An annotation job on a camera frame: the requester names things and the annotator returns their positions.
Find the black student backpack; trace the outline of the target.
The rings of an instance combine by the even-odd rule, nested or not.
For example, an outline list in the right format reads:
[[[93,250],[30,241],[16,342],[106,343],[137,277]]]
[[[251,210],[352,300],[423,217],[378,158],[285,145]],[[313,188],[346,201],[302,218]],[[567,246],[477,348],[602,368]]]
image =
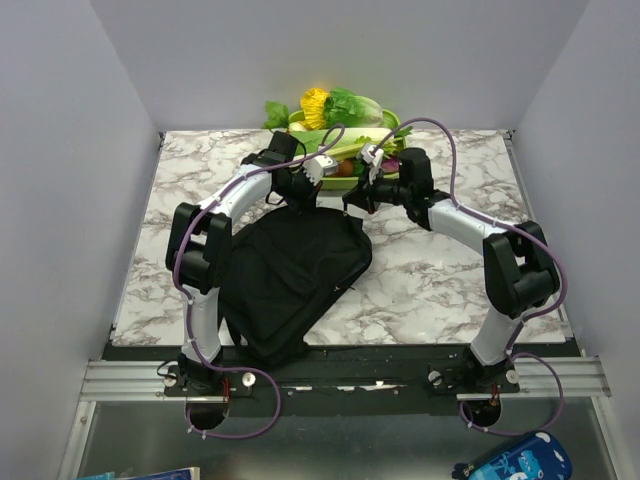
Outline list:
[[[371,262],[361,219],[273,210],[234,236],[219,315],[244,356],[285,363],[306,351],[305,335]]]

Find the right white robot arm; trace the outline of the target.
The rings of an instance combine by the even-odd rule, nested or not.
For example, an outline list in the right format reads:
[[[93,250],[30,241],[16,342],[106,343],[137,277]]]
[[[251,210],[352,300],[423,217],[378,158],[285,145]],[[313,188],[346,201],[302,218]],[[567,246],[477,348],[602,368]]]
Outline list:
[[[431,162],[421,148],[400,152],[399,173],[381,172],[382,154],[371,143],[357,155],[358,182],[343,205],[374,213],[381,203],[401,206],[423,229],[445,235],[481,255],[489,309],[478,334],[465,348],[462,364],[445,378],[480,392],[496,380],[526,315],[544,306],[560,288],[559,274],[541,227],[532,221],[512,225],[456,203],[434,187]]]

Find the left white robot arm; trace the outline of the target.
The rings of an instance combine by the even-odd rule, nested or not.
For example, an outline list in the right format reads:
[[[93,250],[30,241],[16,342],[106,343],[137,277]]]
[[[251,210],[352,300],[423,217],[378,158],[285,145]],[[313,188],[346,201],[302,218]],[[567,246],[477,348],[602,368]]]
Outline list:
[[[277,131],[268,147],[245,157],[218,191],[176,208],[165,264],[180,292],[184,315],[178,365],[197,393],[214,393],[225,370],[218,364],[218,302],[234,224],[272,191],[289,203],[314,201],[324,174],[320,159],[293,135]]]

